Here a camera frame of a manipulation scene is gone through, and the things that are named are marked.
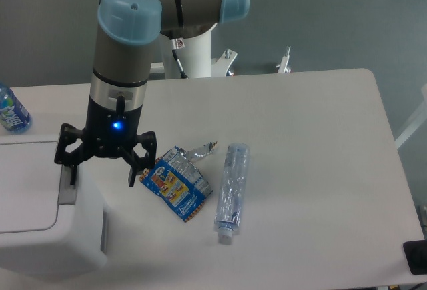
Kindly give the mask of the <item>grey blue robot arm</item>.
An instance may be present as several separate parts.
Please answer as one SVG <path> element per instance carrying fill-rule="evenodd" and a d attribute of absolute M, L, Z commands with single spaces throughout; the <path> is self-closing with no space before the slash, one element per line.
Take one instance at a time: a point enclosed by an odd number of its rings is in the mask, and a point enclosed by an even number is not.
<path fill-rule="evenodd" d="M 92 157 L 123 159 L 129 183 L 155 165 L 157 139 L 138 133 L 161 34 L 243 19 L 250 0 L 99 0 L 97 38 L 85 127 L 61 126 L 54 161 L 71 180 Z"/>

